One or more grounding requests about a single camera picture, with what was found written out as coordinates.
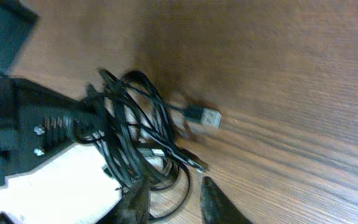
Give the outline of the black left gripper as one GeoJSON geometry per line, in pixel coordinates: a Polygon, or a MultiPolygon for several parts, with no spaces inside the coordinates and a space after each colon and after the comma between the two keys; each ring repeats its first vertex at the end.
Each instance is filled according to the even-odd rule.
{"type": "Polygon", "coordinates": [[[104,128],[80,101],[24,78],[0,79],[0,186],[104,128]]]}

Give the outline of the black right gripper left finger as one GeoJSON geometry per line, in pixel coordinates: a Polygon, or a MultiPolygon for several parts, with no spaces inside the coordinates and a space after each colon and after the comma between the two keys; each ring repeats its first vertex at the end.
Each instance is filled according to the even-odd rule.
{"type": "Polygon", "coordinates": [[[139,179],[98,224],[147,224],[150,218],[148,179],[139,179]]]}

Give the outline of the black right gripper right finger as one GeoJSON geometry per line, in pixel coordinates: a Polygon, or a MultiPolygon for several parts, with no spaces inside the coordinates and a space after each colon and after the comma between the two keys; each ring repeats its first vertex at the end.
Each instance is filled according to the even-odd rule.
{"type": "Polygon", "coordinates": [[[208,176],[202,179],[200,207],[204,224],[252,224],[208,176]]]}

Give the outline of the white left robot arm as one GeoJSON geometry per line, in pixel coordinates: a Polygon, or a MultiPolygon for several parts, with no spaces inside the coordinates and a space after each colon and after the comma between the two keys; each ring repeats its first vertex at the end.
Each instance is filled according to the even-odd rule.
{"type": "Polygon", "coordinates": [[[86,133],[101,126],[81,102],[90,85],[101,90],[102,79],[0,75],[0,212],[25,223],[92,222],[116,202],[98,151],[75,142],[66,123],[86,133]]]}

